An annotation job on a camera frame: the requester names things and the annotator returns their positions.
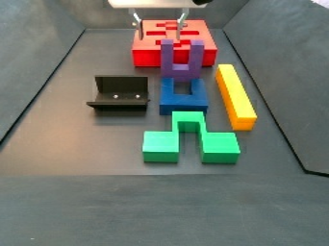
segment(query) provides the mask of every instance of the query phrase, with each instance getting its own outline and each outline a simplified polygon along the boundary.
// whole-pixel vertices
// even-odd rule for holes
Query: green l-shaped block
[[[180,133],[198,133],[201,159],[208,163],[236,163],[241,148],[235,133],[209,133],[201,111],[174,111],[172,132],[145,132],[144,157],[146,162],[178,162]]]

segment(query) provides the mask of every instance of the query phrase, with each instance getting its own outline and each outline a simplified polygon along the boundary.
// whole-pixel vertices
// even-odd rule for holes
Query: red block
[[[133,42],[133,60],[136,66],[161,66],[161,39],[174,40],[174,63],[188,63],[190,40],[205,42],[204,66],[213,66],[217,46],[205,20],[185,20],[181,30],[181,40],[177,39],[177,20],[144,20],[145,38],[140,40],[138,31]]]

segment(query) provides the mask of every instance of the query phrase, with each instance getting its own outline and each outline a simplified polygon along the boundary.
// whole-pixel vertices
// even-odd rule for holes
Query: yellow long block
[[[216,80],[233,130],[251,131],[257,120],[257,115],[240,76],[232,64],[221,64],[219,66]]]

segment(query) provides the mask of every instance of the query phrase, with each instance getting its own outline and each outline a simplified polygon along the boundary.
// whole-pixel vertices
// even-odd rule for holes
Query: black bin wall
[[[213,0],[205,9],[190,9],[189,19],[203,18],[208,21],[211,28],[223,28],[248,1]],[[59,0],[59,2],[87,28],[134,28],[129,10],[114,9],[109,0]],[[137,12],[142,19],[181,17],[180,9],[137,9]]]
[[[0,0],[0,140],[83,29],[57,1]]]
[[[225,33],[307,170],[329,173],[329,10],[251,0]]]

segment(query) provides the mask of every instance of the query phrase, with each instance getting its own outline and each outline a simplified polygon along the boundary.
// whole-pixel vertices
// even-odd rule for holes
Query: blue block
[[[192,94],[182,95],[174,92],[174,78],[161,80],[160,114],[172,115],[173,111],[203,111],[208,113],[209,98],[203,79],[193,79]]]

